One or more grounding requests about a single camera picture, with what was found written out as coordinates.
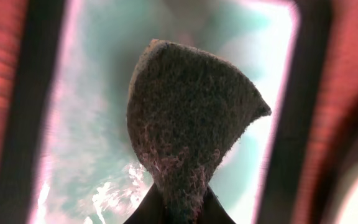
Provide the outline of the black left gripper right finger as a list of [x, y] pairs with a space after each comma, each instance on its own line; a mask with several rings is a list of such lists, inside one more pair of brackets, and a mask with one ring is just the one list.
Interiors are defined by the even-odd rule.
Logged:
[[236, 224], [220, 204], [210, 186], [203, 197], [201, 224]]

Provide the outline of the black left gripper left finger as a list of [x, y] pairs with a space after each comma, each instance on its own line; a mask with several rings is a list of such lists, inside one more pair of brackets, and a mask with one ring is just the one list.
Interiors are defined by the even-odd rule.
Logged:
[[134, 213], [124, 224], [164, 224], [165, 206], [156, 184], [153, 184]]

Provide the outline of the yellow green sponge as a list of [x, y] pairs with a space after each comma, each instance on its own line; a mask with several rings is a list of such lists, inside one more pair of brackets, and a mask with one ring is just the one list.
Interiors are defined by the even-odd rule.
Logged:
[[271, 112], [233, 64], [194, 47], [150, 42], [132, 74], [126, 123], [163, 198], [165, 223], [201, 223], [215, 170], [246, 128]]

